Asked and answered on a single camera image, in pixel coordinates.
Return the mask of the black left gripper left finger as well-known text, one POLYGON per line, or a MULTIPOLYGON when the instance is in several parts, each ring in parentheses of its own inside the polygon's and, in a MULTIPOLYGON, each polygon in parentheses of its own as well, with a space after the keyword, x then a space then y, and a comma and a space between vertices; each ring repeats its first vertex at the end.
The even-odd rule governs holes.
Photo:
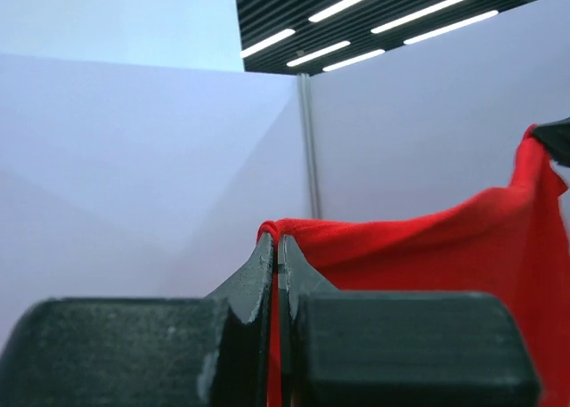
POLYGON ((1 354, 4 406, 263 406, 273 238, 202 298, 37 303, 1 354))

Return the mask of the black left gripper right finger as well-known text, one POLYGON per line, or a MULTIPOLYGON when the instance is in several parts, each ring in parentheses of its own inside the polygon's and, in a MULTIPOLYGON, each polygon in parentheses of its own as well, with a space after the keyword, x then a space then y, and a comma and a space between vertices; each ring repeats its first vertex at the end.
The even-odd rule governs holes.
POLYGON ((541 382, 505 305, 481 292, 343 291, 278 247, 286 406, 535 406, 541 382))

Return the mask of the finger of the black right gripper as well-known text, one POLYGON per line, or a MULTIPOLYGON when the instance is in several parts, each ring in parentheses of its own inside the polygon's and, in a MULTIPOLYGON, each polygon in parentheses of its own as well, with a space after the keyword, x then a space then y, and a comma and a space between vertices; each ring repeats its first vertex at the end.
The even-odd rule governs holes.
POLYGON ((562 167, 570 167, 570 118, 540 124, 532 136, 546 149, 550 158, 562 167))

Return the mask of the red t shirt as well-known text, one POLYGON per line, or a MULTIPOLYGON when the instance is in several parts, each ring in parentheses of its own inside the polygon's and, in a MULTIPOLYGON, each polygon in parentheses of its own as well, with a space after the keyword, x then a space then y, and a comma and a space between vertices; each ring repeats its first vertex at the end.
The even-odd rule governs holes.
POLYGON ((456 207, 402 221, 343 223, 285 218, 260 234, 293 237, 340 289, 483 291, 513 313, 545 390, 569 403, 569 239, 566 183, 527 130, 509 184, 456 207))

